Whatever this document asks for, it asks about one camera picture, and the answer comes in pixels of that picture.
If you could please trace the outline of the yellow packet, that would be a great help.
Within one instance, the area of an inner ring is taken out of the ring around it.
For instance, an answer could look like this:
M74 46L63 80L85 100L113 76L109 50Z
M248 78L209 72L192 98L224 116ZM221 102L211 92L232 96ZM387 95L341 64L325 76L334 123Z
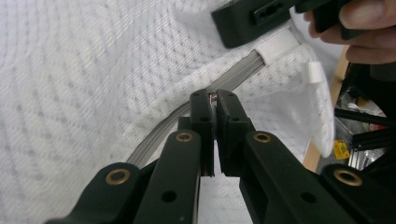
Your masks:
M350 157L347 143L344 140L335 140L332 149L337 160L345 160Z

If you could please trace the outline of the black metal bar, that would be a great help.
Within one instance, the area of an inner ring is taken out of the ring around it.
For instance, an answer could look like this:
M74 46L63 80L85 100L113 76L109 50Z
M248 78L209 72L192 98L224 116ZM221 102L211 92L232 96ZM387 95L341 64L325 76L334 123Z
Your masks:
M356 121L361 121L361 122L366 122L366 123L371 123L371 124L377 124L377 125L381 125L381 126L385 126L385 127L389 127L389 128L396 128L396 120L394 120L394 119L364 114L361 112L355 112L355 111L349 111L349 110L345 110L345 109L335 108L334 115L337 118L341 118L341 119L351 119L351 120L356 120Z
M352 136L351 146L355 151L390 147L396 142L396 128L387 128Z

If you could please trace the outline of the white mesh laundry bag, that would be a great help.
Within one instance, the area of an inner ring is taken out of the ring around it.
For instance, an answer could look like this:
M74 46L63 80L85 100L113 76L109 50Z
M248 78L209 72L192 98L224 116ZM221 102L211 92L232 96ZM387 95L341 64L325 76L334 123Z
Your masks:
M298 159L332 151L321 64L292 22L236 49L229 0L0 0L0 224L67 215L103 167L149 161L199 89L233 90Z

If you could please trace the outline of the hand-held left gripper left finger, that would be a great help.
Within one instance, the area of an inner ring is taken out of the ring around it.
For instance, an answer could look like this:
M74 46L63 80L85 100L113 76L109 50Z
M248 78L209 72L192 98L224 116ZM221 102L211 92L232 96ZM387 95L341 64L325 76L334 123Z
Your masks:
M190 115L178 119L179 130L192 130L201 137L201 176L214 176L214 134L212 107L205 89L190 96Z

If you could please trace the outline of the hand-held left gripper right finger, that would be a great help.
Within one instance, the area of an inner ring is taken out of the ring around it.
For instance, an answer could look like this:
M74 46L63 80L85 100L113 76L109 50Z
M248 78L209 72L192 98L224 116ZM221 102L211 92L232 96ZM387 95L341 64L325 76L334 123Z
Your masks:
M216 115L220 169L226 176L240 176L246 135L253 125L237 95L230 91L217 91Z

